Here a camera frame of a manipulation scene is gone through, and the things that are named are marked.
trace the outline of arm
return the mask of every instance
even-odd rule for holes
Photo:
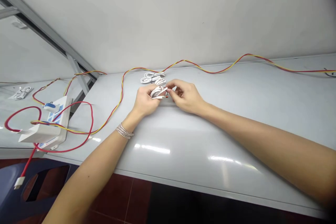
[[[173,80],[167,87],[182,110],[225,130],[273,171],[324,206],[331,203],[336,189],[336,151],[206,103],[194,84]]]
[[[127,132],[133,132],[139,122],[153,113],[160,103],[149,94],[157,86],[141,87],[132,111],[122,122]],[[81,223],[91,203],[110,179],[127,144],[126,138],[113,131],[81,164],[59,193],[43,224]]]

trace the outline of desk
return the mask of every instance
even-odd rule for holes
[[[336,55],[278,59],[291,69],[336,68]],[[227,64],[204,67],[218,71]],[[265,62],[242,62],[222,74],[194,67],[166,71],[195,83],[205,101],[336,149],[336,80],[323,73],[296,74]],[[124,100],[108,124],[81,148],[45,157],[81,164],[126,117],[144,72],[126,75]],[[93,129],[100,127],[120,97],[122,74],[101,76],[85,101],[92,103]],[[80,105],[69,127],[88,131],[90,108]],[[146,117],[128,142],[115,173],[277,209],[320,217],[319,206],[242,148],[225,132],[178,109],[170,98]],[[67,134],[57,150],[79,145],[83,135]]]

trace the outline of forearm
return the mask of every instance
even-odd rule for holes
[[[141,119],[139,113],[132,111],[122,122],[122,126],[126,131],[133,132]],[[63,187],[45,223],[81,222],[93,200],[110,179],[127,140],[117,131],[113,131],[85,159]]]
[[[206,104],[200,116],[225,130],[280,176],[324,205],[334,196],[336,151]]]

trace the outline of left hand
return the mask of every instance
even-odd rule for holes
[[[160,104],[160,99],[152,99],[149,95],[157,87],[155,84],[150,84],[148,86],[143,86],[138,89],[136,94],[135,103],[133,106],[133,111],[139,113],[141,116],[148,116],[152,114],[158,105]]]

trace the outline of table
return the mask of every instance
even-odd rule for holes
[[[278,59],[295,70],[336,69],[336,54]],[[205,66],[218,71],[228,64]],[[200,94],[229,112],[251,118],[336,149],[336,81],[323,73],[296,74],[265,62],[242,62],[227,72],[207,74],[194,67],[166,71],[195,83]],[[73,164],[85,158],[118,126],[131,110],[144,72],[126,75],[124,100],[108,124],[79,149],[45,155]],[[119,101],[122,74],[101,76],[84,101],[93,105],[94,126],[100,127]],[[81,105],[69,127],[90,128],[90,108]],[[115,173],[321,217],[321,208],[280,178],[225,132],[178,109],[170,98],[146,117],[128,142]],[[58,150],[79,145],[82,135],[67,134]]]

